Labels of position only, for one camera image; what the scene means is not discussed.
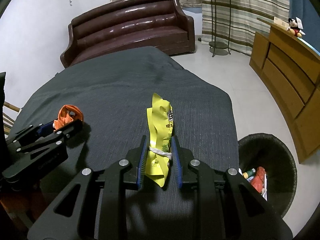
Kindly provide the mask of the orange wrapper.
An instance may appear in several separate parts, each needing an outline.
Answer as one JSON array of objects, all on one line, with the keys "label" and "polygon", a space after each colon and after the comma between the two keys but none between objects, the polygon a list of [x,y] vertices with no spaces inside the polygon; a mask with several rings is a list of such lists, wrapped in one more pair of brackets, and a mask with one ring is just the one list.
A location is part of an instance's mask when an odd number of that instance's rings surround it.
[{"label": "orange wrapper", "polygon": [[59,110],[57,119],[53,121],[53,128],[57,131],[76,120],[84,122],[84,114],[82,111],[74,105],[64,105]]}]

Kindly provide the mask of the yellow snack wrapper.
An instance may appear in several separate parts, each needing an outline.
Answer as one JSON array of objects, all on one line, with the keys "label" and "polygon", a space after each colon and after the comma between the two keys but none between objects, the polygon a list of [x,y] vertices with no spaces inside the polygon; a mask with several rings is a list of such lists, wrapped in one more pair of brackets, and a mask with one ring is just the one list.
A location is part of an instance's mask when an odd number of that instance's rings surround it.
[{"label": "yellow snack wrapper", "polygon": [[152,106],[146,109],[146,114],[150,142],[145,174],[159,187],[163,187],[172,160],[173,109],[169,101],[154,93],[152,95]]}]

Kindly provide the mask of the green gold tube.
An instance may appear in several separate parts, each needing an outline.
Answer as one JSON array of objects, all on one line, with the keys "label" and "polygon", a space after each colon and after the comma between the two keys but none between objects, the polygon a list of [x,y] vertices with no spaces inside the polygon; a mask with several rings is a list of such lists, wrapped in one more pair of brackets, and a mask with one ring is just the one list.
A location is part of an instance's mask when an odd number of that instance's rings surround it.
[{"label": "green gold tube", "polygon": [[244,177],[245,179],[248,179],[248,178],[253,177],[253,176],[255,175],[255,173],[256,173],[256,169],[255,169],[255,168],[252,168],[252,169],[244,172],[242,175],[243,175],[243,177]]}]

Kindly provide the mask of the red plastic bag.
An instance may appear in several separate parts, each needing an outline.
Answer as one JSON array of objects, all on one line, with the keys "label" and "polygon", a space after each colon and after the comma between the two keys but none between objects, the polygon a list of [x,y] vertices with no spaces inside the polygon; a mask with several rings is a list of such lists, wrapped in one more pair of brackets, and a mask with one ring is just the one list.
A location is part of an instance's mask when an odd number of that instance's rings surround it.
[{"label": "red plastic bag", "polygon": [[256,175],[250,181],[250,184],[259,192],[262,193],[264,188],[264,181],[265,181],[266,172],[265,169],[261,166],[257,168]]}]

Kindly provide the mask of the black wicker trash bin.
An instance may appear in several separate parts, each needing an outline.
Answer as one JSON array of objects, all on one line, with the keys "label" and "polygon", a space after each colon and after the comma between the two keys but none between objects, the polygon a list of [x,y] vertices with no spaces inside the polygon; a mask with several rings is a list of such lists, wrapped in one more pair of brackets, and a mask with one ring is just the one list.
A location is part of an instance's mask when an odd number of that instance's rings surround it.
[{"label": "black wicker trash bin", "polygon": [[297,168],[287,146],[272,134],[250,134],[238,141],[239,167],[248,171],[263,167],[267,179],[267,201],[284,217],[297,189]]}]

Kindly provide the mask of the dark grey table cloth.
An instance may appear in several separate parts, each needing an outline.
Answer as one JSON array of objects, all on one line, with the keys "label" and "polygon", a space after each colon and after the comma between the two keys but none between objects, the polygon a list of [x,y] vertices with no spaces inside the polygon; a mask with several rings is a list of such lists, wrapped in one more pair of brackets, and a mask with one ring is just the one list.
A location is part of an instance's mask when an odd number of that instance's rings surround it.
[{"label": "dark grey table cloth", "polygon": [[[146,109],[156,93],[173,109],[183,185],[172,160],[163,187],[137,185]],[[28,239],[231,239],[230,170],[238,140],[229,95],[154,47],[96,57],[66,68],[27,101],[11,129],[57,119],[64,105],[84,114],[84,142],[44,177],[4,179],[33,200]]]}]

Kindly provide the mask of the black metal plant stand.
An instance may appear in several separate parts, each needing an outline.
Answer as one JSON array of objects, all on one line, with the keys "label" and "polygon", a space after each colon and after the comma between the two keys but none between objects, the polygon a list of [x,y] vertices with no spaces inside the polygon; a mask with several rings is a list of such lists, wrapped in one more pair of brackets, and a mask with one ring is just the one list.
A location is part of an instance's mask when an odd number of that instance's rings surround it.
[{"label": "black metal plant stand", "polygon": [[211,13],[211,30],[209,51],[212,57],[216,55],[231,55],[230,38],[231,38],[231,20],[232,20],[232,0],[229,0],[229,20],[228,20],[228,36],[226,41],[219,41],[218,36],[218,24],[225,25],[224,22],[217,19],[217,0],[210,0],[210,13]]}]

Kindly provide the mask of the dark brown leather sofa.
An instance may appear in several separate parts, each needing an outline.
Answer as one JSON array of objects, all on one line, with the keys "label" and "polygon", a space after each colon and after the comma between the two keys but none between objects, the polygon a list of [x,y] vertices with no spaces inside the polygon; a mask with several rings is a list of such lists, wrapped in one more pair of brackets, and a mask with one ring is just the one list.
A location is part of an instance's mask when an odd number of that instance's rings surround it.
[{"label": "dark brown leather sofa", "polygon": [[68,25],[65,68],[118,51],[152,46],[167,55],[195,52],[194,19],[179,0],[118,0],[84,12]]}]

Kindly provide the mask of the brown wooden cabinet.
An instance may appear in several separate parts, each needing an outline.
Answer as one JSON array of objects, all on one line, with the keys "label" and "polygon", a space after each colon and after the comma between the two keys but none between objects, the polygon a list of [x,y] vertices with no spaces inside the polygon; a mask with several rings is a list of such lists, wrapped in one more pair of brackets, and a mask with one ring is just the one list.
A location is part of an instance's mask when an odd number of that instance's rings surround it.
[{"label": "brown wooden cabinet", "polygon": [[319,54],[303,39],[266,20],[255,33],[249,65],[276,101],[299,163],[319,151]]}]

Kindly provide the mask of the green striped curtain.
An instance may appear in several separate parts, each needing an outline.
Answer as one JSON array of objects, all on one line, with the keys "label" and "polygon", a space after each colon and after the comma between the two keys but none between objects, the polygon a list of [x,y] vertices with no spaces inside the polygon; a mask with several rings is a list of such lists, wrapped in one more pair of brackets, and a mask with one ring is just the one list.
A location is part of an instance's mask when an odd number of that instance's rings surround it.
[{"label": "green striped curtain", "polygon": [[[217,19],[225,23],[218,24],[219,41],[228,36],[229,0],[217,0]],[[274,17],[284,21],[289,16],[290,0],[232,0],[232,20],[230,49],[251,55],[254,36],[258,32],[268,32],[267,21]],[[202,0],[202,37],[203,44],[210,41],[211,13],[210,0]]]}]

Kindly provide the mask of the small beige box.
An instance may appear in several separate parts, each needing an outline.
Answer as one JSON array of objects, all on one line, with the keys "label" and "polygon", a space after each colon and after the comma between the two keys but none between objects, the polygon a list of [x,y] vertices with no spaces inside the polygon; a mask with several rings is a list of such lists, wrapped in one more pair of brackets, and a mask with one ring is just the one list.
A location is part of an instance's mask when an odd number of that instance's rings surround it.
[{"label": "small beige box", "polygon": [[287,30],[290,27],[290,25],[286,21],[277,17],[273,18],[273,23],[284,30]]}]

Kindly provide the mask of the Mickey Mouse plush toy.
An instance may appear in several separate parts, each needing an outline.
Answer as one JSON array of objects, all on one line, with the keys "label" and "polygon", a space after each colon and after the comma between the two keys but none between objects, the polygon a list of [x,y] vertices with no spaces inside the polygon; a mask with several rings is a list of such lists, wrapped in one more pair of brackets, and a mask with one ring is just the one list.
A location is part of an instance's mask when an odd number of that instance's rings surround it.
[{"label": "Mickey Mouse plush toy", "polygon": [[290,32],[295,37],[302,38],[302,36],[305,35],[303,29],[300,30],[297,27],[296,18],[289,18],[288,24],[290,25],[290,27],[287,29],[287,31]]}]

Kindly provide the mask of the white paper tag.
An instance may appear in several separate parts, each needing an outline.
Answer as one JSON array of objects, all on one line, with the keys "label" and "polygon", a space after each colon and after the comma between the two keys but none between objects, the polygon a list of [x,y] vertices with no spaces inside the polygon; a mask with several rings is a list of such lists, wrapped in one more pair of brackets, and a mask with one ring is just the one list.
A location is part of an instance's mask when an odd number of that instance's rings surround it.
[{"label": "white paper tag", "polygon": [[302,25],[302,20],[298,17],[296,17],[296,23],[297,23],[297,27],[302,30],[303,29],[303,25]]}]

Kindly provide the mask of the blue curtain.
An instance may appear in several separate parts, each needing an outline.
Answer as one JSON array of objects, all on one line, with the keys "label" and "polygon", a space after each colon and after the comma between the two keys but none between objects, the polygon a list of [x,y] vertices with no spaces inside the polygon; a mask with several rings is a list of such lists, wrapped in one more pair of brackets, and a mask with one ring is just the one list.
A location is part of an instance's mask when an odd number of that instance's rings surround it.
[{"label": "blue curtain", "polygon": [[319,15],[309,0],[290,0],[289,18],[298,17],[304,27],[304,40],[319,51]]}]

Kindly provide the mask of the wooden chair frame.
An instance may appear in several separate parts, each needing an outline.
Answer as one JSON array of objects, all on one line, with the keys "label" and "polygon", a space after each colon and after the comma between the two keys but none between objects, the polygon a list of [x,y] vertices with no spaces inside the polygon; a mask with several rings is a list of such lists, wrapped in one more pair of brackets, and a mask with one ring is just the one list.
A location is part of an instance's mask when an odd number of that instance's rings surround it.
[{"label": "wooden chair frame", "polygon": [[[8,102],[4,102],[3,106],[16,114],[20,113],[21,109],[15,105],[12,105]],[[3,112],[3,128],[4,128],[4,135],[9,135],[13,125],[15,123],[15,119],[10,117],[7,113]]]}]

